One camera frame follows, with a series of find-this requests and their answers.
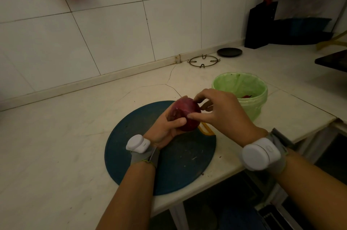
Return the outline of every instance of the blue cutting board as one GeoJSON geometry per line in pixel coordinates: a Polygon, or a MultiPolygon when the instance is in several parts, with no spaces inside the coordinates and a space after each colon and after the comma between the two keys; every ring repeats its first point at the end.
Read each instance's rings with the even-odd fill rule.
{"type": "MultiPolygon", "coordinates": [[[[174,101],[158,101],[134,110],[111,132],[105,147],[105,165],[111,178],[120,184],[130,166],[131,154],[125,149],[136,134],[145,134],[174,101]]],[[[216,136],[198,128],[176,136],[160,151],[154,195],[177,191],[198,178],[209,165],[216,147],[216,136]]]]}

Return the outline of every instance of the right hand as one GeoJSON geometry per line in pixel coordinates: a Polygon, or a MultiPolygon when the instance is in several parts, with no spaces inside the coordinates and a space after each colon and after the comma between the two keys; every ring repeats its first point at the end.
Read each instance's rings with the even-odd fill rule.
{"type": "Polygon", "coordinates": [[[266,130],[255,126],[249,119],[234,94],[209,88],[198,93],[194,101],[201,103],[205,99],[209,101],[200,108],[212,113],[194,112],[187,118],[211,124],[241,147],[267,136],[266,130]]]}

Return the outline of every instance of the white countertop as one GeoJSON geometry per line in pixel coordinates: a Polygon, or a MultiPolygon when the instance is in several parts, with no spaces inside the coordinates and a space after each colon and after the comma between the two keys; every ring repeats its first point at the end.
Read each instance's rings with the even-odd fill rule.
{"type": "MultiPolygon", "coordinates": [[[[334,92],[323,94],[321,86],[311,84],[325,75],[343,74],[312,66],[319,56],[306,48],[244,49],[241,57],[222,58],[215,66],[183,62],[0,112],[0,229],[95,229],[118,187],[104,164],[105,144],[115,125],[148,103],[194,97],[223,72],[252,72],[264,79],[269,96],[255,123],[267,130],[276,127],[295,142],[334,121],[327,112],[336,110],[336,116],[347,119],[347,107],[339,108],[345,98],[341,103],[334,92]],[[314,94],[304,92],[310,84],[309,93],[322,92],[316,100],[323,110],[313,106],[314,94]],[[323,103],[324,96],[334,100],[323,103]]],[[[204,175],[155,197],[153,215],[243,169],[237,158],[240,147],[213,131],[217,147],[204,175]]]]}

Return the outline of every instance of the gray wrist strap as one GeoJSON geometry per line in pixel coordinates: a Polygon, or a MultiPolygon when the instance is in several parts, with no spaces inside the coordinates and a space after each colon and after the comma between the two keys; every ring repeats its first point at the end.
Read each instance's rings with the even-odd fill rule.
{"type": "Polygon", "coordinates": [[[276,148],[281,153],[281,158],[267,168],[267,171],[269,173],[276,174],[276,175],[283,172],[284,168],[286,167],[286,155],[288,154],[287,148],[281,143],[277,133],[279,132],[276,129],[273,129],[272,132],[270,132],[269,135],[266,136],[266,138],[272,141],[272,143],[276,146],[276,148]]]}
{"type": "Polygon", "coordinates": [[[146,161],[152,163],[156,168],[158,166],[159,149],[149,146],[144,153],[131,152],[131,165],[136,162],[146,161]]]}

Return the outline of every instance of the green plastic bag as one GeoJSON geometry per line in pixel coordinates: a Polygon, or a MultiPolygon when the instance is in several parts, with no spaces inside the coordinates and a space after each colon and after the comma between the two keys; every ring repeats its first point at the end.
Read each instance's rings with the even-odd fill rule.
{"type": "Polygon", "coordinates": [[[250,73],[223,73],[215,78],[212,88],[234,93],[252,121],[259,116],[262,106],[267,101],[266,83],[250,73]]]}

